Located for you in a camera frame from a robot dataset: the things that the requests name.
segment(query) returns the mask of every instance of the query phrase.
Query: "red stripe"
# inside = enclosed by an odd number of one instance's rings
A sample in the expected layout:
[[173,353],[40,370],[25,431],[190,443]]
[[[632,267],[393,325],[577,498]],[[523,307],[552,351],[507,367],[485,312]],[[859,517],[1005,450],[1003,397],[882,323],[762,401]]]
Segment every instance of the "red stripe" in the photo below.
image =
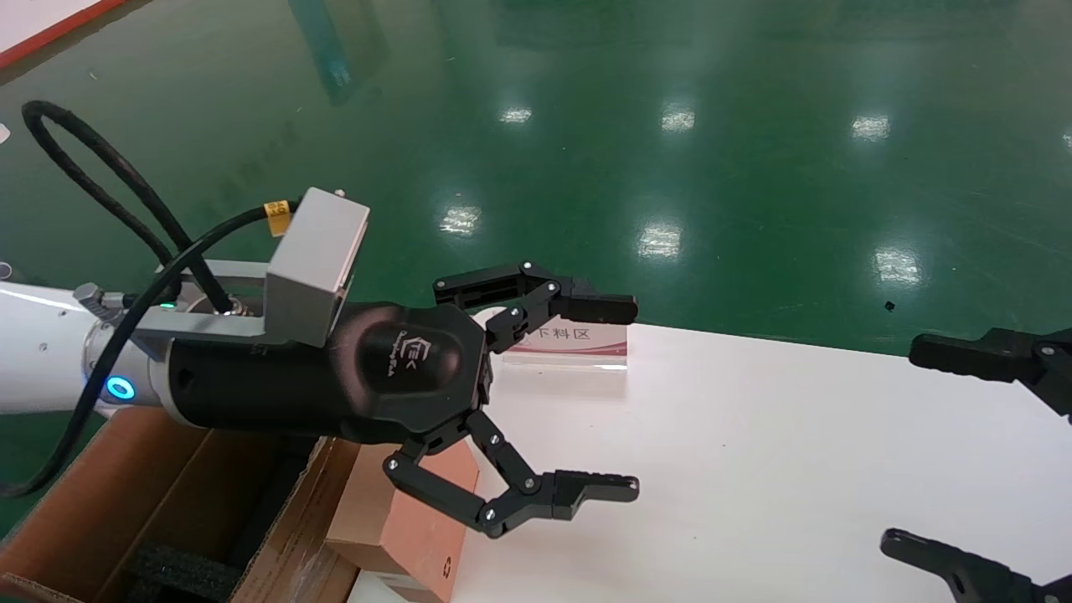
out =
[[581,354],[584,356],[627,356],[629,348],[625,343],[604,345],[602,348],[587,348],[585,350],[533,350],[531,348],[513,348],[511,352],[526,352],[532,354]]
[[44,31],[27,38],[11,48],[0,53],[0,69],[14,64],[15,61],[25,58],[27,55],[44,48],[48,43],[56,41],[73,29],[86,25],[104,13],[107,13],[111,9],[119,6],[123,2],[126,2],[126,0],[101,0],[92,6],[78,11]]

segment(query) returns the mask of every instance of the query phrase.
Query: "white tabletop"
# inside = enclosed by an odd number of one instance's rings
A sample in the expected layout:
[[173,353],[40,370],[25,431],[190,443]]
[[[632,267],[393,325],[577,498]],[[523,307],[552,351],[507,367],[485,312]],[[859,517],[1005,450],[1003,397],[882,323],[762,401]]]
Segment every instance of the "white tabletop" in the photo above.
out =
[[3,0],[0,2],[0,53],[84,11],[101,0]]
[[[471,532],[455,603],[950,603],[878,548],[941,540],[1036,583],[1072,573],[1072,427],[1019,385],[900,357],[629,327],[607,374],[496,361],[488,414],[537,472],[640,477],[500,540]],[[487,464],[478,494],[503,484]],[[375,578],[351,601],[400,601]]]

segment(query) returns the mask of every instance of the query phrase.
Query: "black cable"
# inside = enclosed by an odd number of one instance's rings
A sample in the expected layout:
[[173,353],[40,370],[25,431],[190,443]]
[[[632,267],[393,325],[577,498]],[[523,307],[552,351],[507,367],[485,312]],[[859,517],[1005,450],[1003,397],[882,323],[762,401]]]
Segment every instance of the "black cable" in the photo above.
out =
[[[135,218],[133,214],[128,211],[125,207],[120,205],[119,202],[86,175],[78,167],[78,164],[60,148],[59,144],[48,132],[48,129],[45,128],[43,119],[45,117],[70,132],[72,136],[78,138],[81,144],[86,145],[96,157],[101,158],[101,161],[134,191],[138,200],[157,218],[160,225],[163,226],[164,232],[167,233],[167,236],[175,242],[179,251],[188,249],[192,245],[190,236],[187,235],[185,231],[182,230],[182,225],[179,224],[179,221],[175,219],[175,216],[167,209],[164,202],[161,201],[157,191],[149,186],[149,182],[138,174],[137,170],[123,156],[119,155],[119,151],[115,147],[108,144],[88,123],[70,111],[48,101],[30,101],[23,105],[23,121],[26,122],[26,127],[30,130],[30,134],[33,135],[33,139],[41,145],[41,148],[48,153],[48,157],[51,158],[68,177],[81,187],[81,190],[86,191],[89,196],[93,197],[96,203],[101,204],[113,216],[119,218],[126,227],[134,231],[134,234],[152,249],[161,264],[167,264],[172,259],[167,247],[140,220]],[[212,276],[212,271],[209,270],[208,264],[204,260],[200,258],[194,259],[190,264],[190,271],[193,273],[194,279],[202,291],[205,292],[215,311],[229,312],[232,310],[230,298],[227,296],[227,292],[223,290],[220,281]],[[169,298],[174,299],[178,297],[178,286],[179,278],[177,277],[174,282],[168,283],[167,296]]]
[[[297,208],[298,202],[291,202],[292,211]],[[154,305],[157,296],[167,288],[169,282],[178,278],[182,274],[182,270],[189,268],[194,262],[200,261],[202,254],[208,248],[238,229],[264,218],[267,218],[267,214],[265,214],[262,207],[235,216],[205,233],[204,236],[179,253],[157,274],[157,278],[149,283],[149,286],[134,302],[130,310],[128,310],[126,315],[119,323],[119,326],[116,327],[115,333],[111,334],[111,338],[104,347],[104,351],[101,352],[101,356],[96,359],[96,365],[90,371],[89,379],[86,380],[86,386],[78,397],[78,402],[74,407],[71,421],[56,444],[56,450],[53,451],[51,456],[38,474],[25,484],[0,484],[0,498],[18,498],[31,495],[47,486],[59,474],[71,457],[71,453],[74,451],[74,446],[78,442],[83,430],[86,428],[86,423],[89,421],[89,416],[93,412],[93,407],[96,406],[96,400],[101,396],[101,388],[104,387],[104,382],[116,366],[116,361],[119,359],[119,354],[122,352],[123,345],[134,335],[134,330],[137,328],[137,324],[142,318],[145,317],[145,313]]]

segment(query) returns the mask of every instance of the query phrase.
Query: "green epoxy floor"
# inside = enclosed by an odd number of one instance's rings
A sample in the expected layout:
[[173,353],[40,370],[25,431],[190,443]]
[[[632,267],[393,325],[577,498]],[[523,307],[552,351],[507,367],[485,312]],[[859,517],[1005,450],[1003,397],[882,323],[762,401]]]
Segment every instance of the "green epoxy floor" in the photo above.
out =
[[[18,107],[42,98],[193,233],[309,186],[370,205],[359,298],[430,304],[437,276],[533,260],[676,327],[890,354],[1055,330],[1070,32],[1070,0],[150,2],[0,74],[0,260],[126,290],[155,264],[32,143]],[[272,247],[252,229],[213,255]],[[58,432],[0,418],[27,451],[0,476]]]

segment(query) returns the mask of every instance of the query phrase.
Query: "blue led light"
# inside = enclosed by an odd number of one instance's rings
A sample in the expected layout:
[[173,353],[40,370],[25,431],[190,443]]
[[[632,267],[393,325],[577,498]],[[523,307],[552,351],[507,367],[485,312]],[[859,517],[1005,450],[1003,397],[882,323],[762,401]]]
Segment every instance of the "blue led light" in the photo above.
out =
[[120,400],[130,400],[134,397],[134,384],[122,377],[109,377],[104,384],[108,393]]

